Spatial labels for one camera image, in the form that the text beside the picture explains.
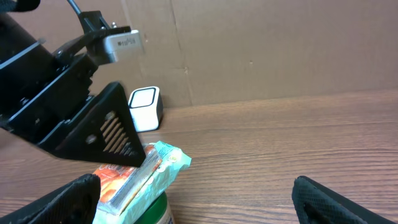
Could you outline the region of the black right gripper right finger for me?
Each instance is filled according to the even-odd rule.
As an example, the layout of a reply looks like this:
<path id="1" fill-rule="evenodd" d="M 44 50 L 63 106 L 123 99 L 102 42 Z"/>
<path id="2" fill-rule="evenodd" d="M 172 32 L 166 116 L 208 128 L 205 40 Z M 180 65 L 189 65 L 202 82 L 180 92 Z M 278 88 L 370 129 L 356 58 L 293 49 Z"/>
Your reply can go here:
<path id="1" fill-rule="evenodd" d="M 395 224 L 303 175 L 292 201 L 300 224 Z"/>

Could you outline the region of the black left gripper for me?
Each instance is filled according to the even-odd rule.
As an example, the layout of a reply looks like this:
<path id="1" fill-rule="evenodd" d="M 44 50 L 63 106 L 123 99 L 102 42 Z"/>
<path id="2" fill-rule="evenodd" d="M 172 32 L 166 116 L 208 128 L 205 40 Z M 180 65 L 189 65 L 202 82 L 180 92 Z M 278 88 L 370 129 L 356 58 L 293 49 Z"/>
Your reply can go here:
<path id="1" fill-rule="evenodd" d="M 140 167 L 146 153 L 122 84 L 90 93 L 99 65 L 87 47 L 130 31 L 90 31 L 51 53 L 23 28 L 1 27 L 1 127 L 61 159 Z"/>

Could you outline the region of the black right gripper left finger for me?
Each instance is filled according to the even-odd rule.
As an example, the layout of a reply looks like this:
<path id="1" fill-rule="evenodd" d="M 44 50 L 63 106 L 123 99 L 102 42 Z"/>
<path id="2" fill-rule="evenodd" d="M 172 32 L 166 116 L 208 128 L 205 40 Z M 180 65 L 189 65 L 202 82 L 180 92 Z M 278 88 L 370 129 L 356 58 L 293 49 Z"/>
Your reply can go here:
<path id="1" fill-rule="evenodd" d="M 1 224 L 91 224 L 100 191 L 100 178 L 85 174 L 2 217 Z"/>

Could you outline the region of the teal orange tissue pack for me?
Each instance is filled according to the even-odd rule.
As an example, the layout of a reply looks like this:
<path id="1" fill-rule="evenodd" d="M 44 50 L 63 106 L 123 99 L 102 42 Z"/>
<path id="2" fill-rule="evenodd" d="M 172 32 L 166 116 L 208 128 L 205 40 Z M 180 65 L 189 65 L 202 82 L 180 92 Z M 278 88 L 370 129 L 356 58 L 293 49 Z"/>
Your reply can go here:
<path id="1" fill-rule="evenodd" d="M 162 141 L 146 144 L 144 150 L 146 159 L 138 168 L 103 164 L 94 171 L 101 180 L 94 224 L 134 223 L 192 161 Z"/>

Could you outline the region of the green lid jar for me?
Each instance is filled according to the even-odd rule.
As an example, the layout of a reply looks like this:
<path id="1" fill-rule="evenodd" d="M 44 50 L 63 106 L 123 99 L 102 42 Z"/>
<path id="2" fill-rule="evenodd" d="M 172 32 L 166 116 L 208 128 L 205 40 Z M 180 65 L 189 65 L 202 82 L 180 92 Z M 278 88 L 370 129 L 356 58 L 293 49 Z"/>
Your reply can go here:
<path id="1" fill-rule="evenodd" d="M 167 194 L 162 192 L 134 224 L 175 224 Z"/>

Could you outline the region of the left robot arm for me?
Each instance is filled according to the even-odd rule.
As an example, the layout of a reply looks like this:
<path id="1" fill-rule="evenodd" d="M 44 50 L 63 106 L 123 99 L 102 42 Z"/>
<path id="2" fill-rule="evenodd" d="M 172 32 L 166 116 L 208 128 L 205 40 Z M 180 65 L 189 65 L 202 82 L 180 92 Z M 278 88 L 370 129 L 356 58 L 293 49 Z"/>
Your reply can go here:
<path id="1" fill-rule="evenodd" d="M 1 2 L 1 127 L 62 159 L 141 166 L 146 154 L 122 84 L 90 93 L 100 65 L 141 51 L 139 32 L 71 2 L 83 34 L 49 52 L 11 17 L 38 6 Z"/>

